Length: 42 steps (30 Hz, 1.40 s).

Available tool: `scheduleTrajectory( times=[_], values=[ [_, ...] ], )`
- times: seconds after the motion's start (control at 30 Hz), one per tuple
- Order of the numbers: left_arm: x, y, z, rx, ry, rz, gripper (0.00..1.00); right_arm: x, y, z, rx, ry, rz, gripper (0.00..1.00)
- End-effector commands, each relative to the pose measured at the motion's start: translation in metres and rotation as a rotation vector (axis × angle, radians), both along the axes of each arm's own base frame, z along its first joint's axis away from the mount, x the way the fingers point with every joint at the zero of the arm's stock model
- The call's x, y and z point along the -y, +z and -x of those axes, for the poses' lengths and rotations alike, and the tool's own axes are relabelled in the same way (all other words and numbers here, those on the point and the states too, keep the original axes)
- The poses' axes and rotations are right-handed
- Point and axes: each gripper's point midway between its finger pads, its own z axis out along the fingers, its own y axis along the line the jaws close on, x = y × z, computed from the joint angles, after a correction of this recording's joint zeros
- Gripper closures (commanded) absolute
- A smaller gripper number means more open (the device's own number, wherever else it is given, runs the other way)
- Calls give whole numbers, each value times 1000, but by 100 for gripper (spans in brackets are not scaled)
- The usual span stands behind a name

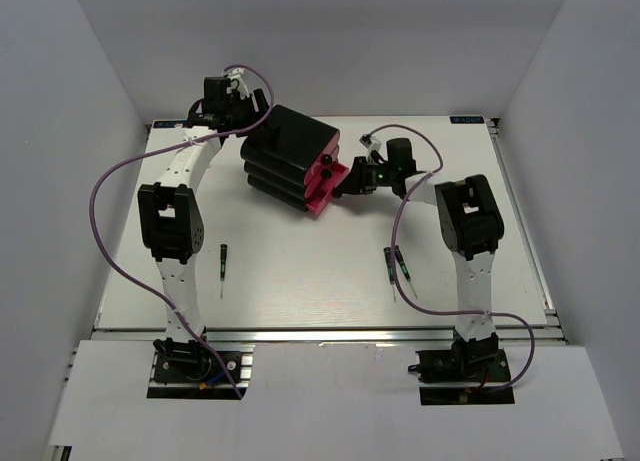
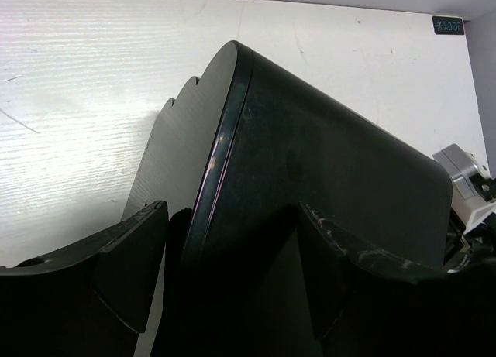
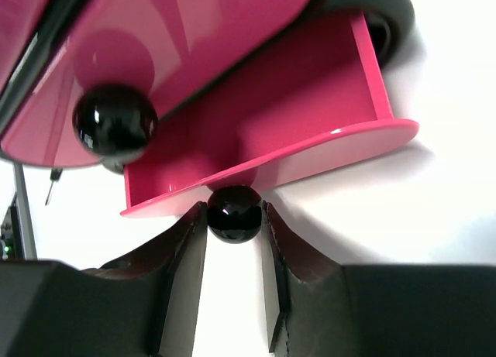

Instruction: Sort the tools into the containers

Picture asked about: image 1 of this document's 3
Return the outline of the pink bottom drawer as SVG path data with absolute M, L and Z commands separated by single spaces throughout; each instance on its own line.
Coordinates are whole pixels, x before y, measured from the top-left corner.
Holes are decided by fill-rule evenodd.
M 341 169 L 331 179 L 306 187 L 304 195 L 305 207 L 313 216 L 318 217 L 323 212 L 333 198 L 333 189 L 344 180 L 348 172 L 349 169 L 341 164 Z

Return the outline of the pink drawer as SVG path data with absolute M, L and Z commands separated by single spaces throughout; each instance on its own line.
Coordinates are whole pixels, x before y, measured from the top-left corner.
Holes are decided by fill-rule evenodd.
M 323 212 L 333 198 L 333 189 L 344 180 L 348 172 L 349 169 L 341 164 L 341 169 L 331 179 L 306 187 L 304 195 L 305 207 L 313 216 L 318 217 Z
M 341 164 L 337 161 L 334 161 L 330 165 L 322 164 L 321 162 L 314 163 L 305 175 L 305 186 L 311 187 L 312 185 L 317 185 L 326 180 L 329 180 L 340 169 Z
M 322 149 L 321 153 L 318 155 L 318 157 L 314 161 L 312 167 L 314 169 L 327 169 L 329 166 L 331 166 L 335 162 L 338 152 L 339 152 L 339 139 L 333 138 Z

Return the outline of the black drawer cabinet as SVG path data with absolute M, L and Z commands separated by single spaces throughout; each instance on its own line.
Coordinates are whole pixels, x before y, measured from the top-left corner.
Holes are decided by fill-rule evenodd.
M 243 142 L 240 156 L 248 183 L 301 211 L 307 171 L 338 128 L 282 105 L 274 107 L 261 129 Z

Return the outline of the small green precision screwdriver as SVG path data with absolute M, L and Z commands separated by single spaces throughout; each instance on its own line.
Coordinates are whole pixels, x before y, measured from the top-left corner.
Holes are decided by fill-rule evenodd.
M 224 297 L 224 282 L 226 279 L 227 258 L 228 258 L 228 245 L 226 243 L 222 243 L 220 245 L 220 250 L 219 250 L 220 299 L 223 299 Z

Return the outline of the pink top drawer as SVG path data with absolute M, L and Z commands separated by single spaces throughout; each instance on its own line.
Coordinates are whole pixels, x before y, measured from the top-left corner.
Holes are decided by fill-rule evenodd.
M 335 162 L 338 152 L 339 152 L 339 139 L 333 138 L 322 149 L 321 153 L 318 155 L 318 157 L 314 161 L 312 167 L 314 169 L 327 169 L 329 166 L 331 166 Z

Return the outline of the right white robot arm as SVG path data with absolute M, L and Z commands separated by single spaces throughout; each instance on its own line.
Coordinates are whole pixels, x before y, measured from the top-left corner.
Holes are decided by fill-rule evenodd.
M 369 195 L 379 187 L 389 187 L 401 199 L 392 225 L 393 240 L 409 202 L 435 207 L 443 242 L 455 265 L 458 309 L 452 313 L 454 338 L 464 343 L 493 339 L 491 272 L 505 226 L 486 176 L 438 182 L 433 172 L 417 169 L 409 139 L 387 141 L 386 156 L 379 153 L 380 142 L 373 135 L 363 135 L 360 143 L 367 154 L 354 159 L 334 195 Z

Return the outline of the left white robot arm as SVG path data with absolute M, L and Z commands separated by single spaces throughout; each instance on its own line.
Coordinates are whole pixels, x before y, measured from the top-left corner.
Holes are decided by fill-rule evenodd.
M 269 109 L 262 90 L 249 90 L 244 72 L 235 67 L 204 80 L 203 97 L 190 108 L 185 123 L 186 146 L 176 151 L 156 182 L 141 185 L 137 192 L 143 244 L 170 301 L 165 336 L 176 343 L 189 343 L 205 333 L 195 279 L 205 235 L 197 189 L 229 134 L 246 135 Z

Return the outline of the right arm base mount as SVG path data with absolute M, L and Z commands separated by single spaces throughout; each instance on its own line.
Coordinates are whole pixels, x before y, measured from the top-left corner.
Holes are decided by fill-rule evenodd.
M 483 340 L 456 335 L 448 349 L 421 350 L 407 372 L 419 381 L 423 406 L 513 405 L 506 353 L 493 333 Z

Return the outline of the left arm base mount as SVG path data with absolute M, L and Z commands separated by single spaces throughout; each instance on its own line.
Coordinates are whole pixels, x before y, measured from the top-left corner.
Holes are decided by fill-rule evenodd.
M 216 357 L 195 340 L 171 338 L 156 339 L 153 347 L 148 399 L 239 401 L 247 390 L 241 351 L 218 351 Z

